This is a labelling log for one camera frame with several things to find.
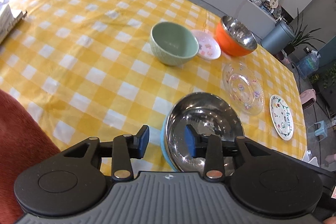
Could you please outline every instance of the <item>water bottle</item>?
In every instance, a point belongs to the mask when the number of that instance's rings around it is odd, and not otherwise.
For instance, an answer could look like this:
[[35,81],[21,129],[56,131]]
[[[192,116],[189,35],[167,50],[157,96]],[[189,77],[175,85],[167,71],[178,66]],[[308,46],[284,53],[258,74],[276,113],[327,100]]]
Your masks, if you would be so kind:
[[297,64],[297,70],[299,71],[300,77],[302,79],[307,78],[310,74],[319,68],[321,55],[317,51],[311,51]]

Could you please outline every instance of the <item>orange cloth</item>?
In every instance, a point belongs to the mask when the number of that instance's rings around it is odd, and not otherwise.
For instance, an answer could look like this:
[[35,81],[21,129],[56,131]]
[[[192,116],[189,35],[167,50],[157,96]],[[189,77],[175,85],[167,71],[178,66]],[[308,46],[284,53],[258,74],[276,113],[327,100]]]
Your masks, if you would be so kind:
[[0,90],[0,224],[23,215],[14,195],[17,176],[59,152],[24,107]]

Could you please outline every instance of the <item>pink plate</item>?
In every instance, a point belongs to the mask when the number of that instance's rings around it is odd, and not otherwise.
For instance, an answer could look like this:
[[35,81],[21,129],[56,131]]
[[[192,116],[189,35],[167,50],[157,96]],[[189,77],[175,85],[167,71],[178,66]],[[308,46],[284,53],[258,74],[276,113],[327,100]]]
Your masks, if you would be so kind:
[[221,48],[211,35],[199,30],[192,30],[191,32],[199,44],[198,55],[200,57],[214,60],[221,56]]

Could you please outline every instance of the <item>blue stool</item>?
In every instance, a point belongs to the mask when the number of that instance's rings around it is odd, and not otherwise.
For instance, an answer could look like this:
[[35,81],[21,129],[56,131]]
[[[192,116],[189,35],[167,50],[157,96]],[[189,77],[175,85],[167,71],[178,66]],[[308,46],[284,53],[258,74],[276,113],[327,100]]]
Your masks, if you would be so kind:
[[322,141],[323,139],[325,139],[328,136],[328,126],[325,124],[324,121],[320,121],[320,122],[316,122],[315,124],[320,124],[320,128],[315,130],[315,136],[320,136],[323,135],[323,138],[320,139],[319,141]]

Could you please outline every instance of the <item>metal screw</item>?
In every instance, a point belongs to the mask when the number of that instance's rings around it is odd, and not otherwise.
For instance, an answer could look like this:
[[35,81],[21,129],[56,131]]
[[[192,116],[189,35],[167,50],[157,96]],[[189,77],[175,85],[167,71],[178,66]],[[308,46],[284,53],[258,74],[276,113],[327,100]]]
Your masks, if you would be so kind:
[[131,175],[131,172],[129,172],[128,170],[118,170],[114,172],[114,176],[117,179],[125,179],[125,178],[128,178],[130,175]]
[[206,173],[206,176],[210,179],[219,179],[222,175],[223,173],[218,170],[210,170]]

